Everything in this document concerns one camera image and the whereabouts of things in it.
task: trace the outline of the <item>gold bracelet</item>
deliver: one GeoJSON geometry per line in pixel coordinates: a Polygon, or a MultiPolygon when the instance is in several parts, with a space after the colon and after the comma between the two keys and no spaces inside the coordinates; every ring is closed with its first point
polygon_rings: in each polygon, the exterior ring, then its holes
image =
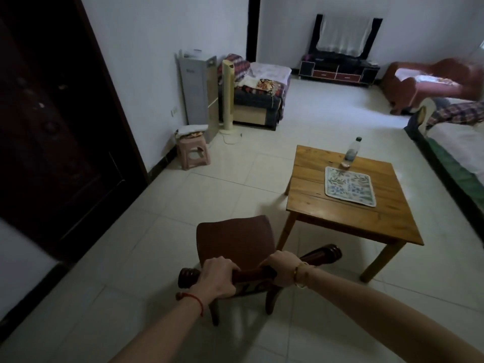
{"type": "Polygon", "coordinates": [[[301,262],[301,263],[300,263],[298,266],[296,266],[296,268],[294,269],[294,276],[293,276],[293,279],[294,279],[294,284],[296,285],[296,287],[301,288],[301,289],[304,289],[304,288],[306,288],[306,286],[305,286],[305,285],[303,285],[303,284],[298,284],[298,283],[296,282],[296,277],[297,277],[297,275],[298,275],[298,270],[299,270],[299,267],[300,267],[300,266],[302,266],[302,265],[309,265],[309,264],[308,264],[307,262],[301,262]]]}

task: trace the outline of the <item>red string bracelet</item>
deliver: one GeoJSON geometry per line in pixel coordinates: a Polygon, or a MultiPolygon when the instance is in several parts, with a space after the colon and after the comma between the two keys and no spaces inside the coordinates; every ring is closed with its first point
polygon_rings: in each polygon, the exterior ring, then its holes
{"type": "Polygon", "coordinates": [[[180,294],[181,294],[182,298],[191,297],[193,299],[196,299],[197,302],[200,304],[200,307],[202,308],[202,312],[200,313],[200,316],[203,317],[203,303],[202,303],[202,301],[197,296],[190,294],[190,293],[180,293],[180,294]]]}

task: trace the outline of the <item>person's left hand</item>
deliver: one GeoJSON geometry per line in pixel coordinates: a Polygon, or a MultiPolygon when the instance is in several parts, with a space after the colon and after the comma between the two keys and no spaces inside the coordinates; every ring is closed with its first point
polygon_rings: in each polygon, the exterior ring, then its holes
{"type": "Polygon", "coordinates": [[[232,284],[232,271],[240,268],[222,256],[206,260],[198,282],[190,288],[190,293],[196,295],[204,305],[210,304],[216,298],[228,298],[235,294],[232,284]]]}

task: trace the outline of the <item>person's left arm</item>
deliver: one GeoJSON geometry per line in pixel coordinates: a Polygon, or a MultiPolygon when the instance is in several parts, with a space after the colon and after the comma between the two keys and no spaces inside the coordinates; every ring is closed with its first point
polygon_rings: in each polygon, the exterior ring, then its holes
{"type": "MultiPolygon", "coordinates": [[[[231,260],[223,257],[206,260],[198,282],[188,293],[196,296],[203,304],[203,310],[208,311],[208,305],[214,299],[235,294],[232,271],[238,269],[231,260]]],[[[170,313],[136,336],[110,362],[169,362],[197,321],[200,312],[201,305],[195,298],[183,298],[170,313]]]]}

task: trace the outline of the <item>hand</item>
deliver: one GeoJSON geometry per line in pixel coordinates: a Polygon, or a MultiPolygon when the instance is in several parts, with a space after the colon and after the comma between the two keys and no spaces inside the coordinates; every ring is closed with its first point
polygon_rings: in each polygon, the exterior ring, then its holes
{"type": "Polygon", "coordinates": [[[298,256],[289,251],[276,251],[259,266],[270,266],[277,271],[274,284],[280,287],[289,287],[294,284],[294,269],[301,264],[298,256]]]}
{"type": "Polygon", "coordinates": [[[227,298],[235,294],[232,271],[240,268],[222,256],[205,260],[198,282],[189,292],[196,295],[203,305],[209,305],[216,298],[227,298]]]}

